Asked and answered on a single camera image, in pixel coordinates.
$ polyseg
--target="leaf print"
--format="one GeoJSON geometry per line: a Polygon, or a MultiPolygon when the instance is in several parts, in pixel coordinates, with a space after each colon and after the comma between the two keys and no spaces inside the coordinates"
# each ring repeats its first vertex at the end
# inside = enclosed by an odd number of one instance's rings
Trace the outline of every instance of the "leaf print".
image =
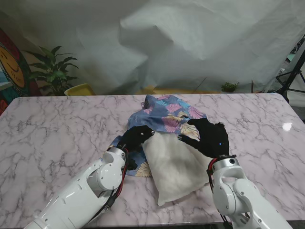
{"type": "Polygon", "coordinates": [[[184,111],[180,111],[180,112],[178,113],[178,117],[179,117],[179,118],[187,118],[187,117],[188,117],[188,114],[187,114],[186,112],[184,112],[184,111]]]}
{"type": "Polygon", "coordinates": [[[158,98],[158,100],[168,99],[169,97],[170,97],[169,95],[161,96],[161,97],[158,98]]]}
{"type": "Polygon", "coordinates": [[[147,114],[149,114],[152,110],[153,110],[153,108],[150,107],[150,108],[148,108],[148,109],[145,109],[144,112],[147,113],[147,114]]]}
{"type": "Polygon", "coordinates": [[[188,135],[191,138],[195,138],[196,140],[199,140],[199,133],[194,125],[189,125],[187,123],[184,123],[180,126],[180,130],[181,130],[181,134],[188,135]]]}
{"type": "Polygon", "coordinates": [[[149,165],[147,162],[144,162],[140,165],[140,167],[137,169],[137,173],[135,174],[136,177],[151,177],[152,172],[149,168],[149,165]]]}
{"type": "Polygon", "coordinates": [[[203,117],[203,114],[198,111],[195,107],[190,106],[189,114],[192,118],[199,119],[203,117]]]}
{"type": "Polygon", "coordinates": [[[156,101],[157,104],[160,104],[162,106],[166,106],[167,103],[165,103],[164,101],[160,100],[160,101],[156,101]]]}
{"type": "Polygon", "coordinates": [[[180,108],[182,107],[179,104],[169,104],[166,106],[166,109],[171,113],[179,110],[180,108]]]}
{"type": "Polygon", "coordinates": [[[190,105],[187,104],[185,101],[182,99],[178,99],[177,102],[183,107],[183,108],[188,108],[190,105]]]}
{"type": "Polygon", "coordinates": [[[183,120],[183,118],[176,117],[173,114],[168,114],[168,116],[166,116],[165,118],[176,120],[177,122],[181,122],[183,120]]]}
{"type": "Polygon", "coordinates": [[[179,128],[180,123],[174,119],[165,117],[162,118],[162,120],[164,122],[164,127],[166,131],[169,133],[174,133],[179,128]]]}

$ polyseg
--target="black stand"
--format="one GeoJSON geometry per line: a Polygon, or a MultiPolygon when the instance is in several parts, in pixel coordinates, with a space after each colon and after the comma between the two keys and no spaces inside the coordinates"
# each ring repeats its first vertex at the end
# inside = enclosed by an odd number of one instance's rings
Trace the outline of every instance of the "black stand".
{"type": "Polygon", "coordinates": [[[303,74],[302,74],[302,71],[300,70],[301,67],[303,66],[305,62],[305,50],[304,52],[302,53],[300,59],[298,60],[298,62],[296,63],[294,69],[291,71],[291,72],[288,72],[288,73],[285,73],[285,74],[282,74],[282,75],[278,75],[276,77],[276,79],[278,80],[278,82],[280,82],[280,84],[283,86],[281,89],[279,89],[277,91],[277,93],[281,94],[287,101],[288,101],[288,98],[286,98],[284,96],[284,93],[285,91],[293,91],[293,92],[301,92],[301,93],[305,93],[305,91],[300,91],[300,90],[295,90],[295,89],[290,89],[290,85],[292,84],[292,82],[295,80],[295,77],[300,74],[300,76],[302,77],[304,83],[305,83],[305,79],[303,77],[303,74]],[[282,82],[280,80],[280,77],[283,76],[283,75],[288,75],[290,74],[288,80],[286,82],[282,82]]]}

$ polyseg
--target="white marble tabletop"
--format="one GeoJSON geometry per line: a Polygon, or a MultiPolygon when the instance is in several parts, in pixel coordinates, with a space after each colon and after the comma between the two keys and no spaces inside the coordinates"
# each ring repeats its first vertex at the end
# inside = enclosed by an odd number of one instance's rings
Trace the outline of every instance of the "white marble tabletop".
{"type": "MultiPolygon", "coordinates": [[[[278,94],[177,95],[223,122],[230,152],[287,220],[305,219],[305,125],[278,94]]],[[[21,97],[0,117],[0,228],[23,228],[84,165],[126,130],[144,95],[21,97]]],[[[94,226],[221,221],[208,185],[157,206],[151,178],[126,177],[94,226]]]]}

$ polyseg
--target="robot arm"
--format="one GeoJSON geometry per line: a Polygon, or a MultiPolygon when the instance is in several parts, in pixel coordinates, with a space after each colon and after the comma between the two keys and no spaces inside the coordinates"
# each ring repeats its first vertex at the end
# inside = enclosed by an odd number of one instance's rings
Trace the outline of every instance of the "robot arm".
{"type": "Polygon", "coordinates": [[[234,156],[212,160],[213,200],[221,215],[228,216],[234,229],[291,229],[279,212],[247,179],[234,156]]]}
{"type": "Polygon", "coordinates": [[[128,152],[144,143],[154,131],[135,126],[99,160],[78,173],[55,193],[45,209],[26,229],[80,229],[112,206],[122,190],[128,152]]]}
{"type": "Polygon", "coordinates": [[[234,229],[291,229],[247,179],[236,156],[229,156],[229,138],[224,125],[210,123],[206,118],[190,119],[188,124],[197,128],[200,140],[185,135],[179,135],[178,139],[213,158],[207,172],[214,204],[222,217],[228,216],[234,229]]]}

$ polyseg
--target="floral pillowcase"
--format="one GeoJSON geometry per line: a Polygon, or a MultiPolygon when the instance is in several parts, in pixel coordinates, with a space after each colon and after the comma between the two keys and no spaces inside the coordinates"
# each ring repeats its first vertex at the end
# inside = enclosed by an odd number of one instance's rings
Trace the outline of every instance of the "floral pillowcase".
{"type": "MultiPolygon", "coordinates": [[[[206,118],[205,114],[173,95],[160,98],[147,95],[142,107],[142,110],[134,113],[128,119],[128,129],[133,126],[148,125],[155,131],[185,134],[198,139],[197,129],[193,125],[188,125],[187,121],[190,118],[206,118]]],[[[120,138],[118,136],[112,142],[112,146],[116,146],[120,138]]],[[[129,152],[129,157],[135,161],[138,167],[135,170],[128,170],[127,175],[134,177],[152,176],[143,149],[129,152]]]]}

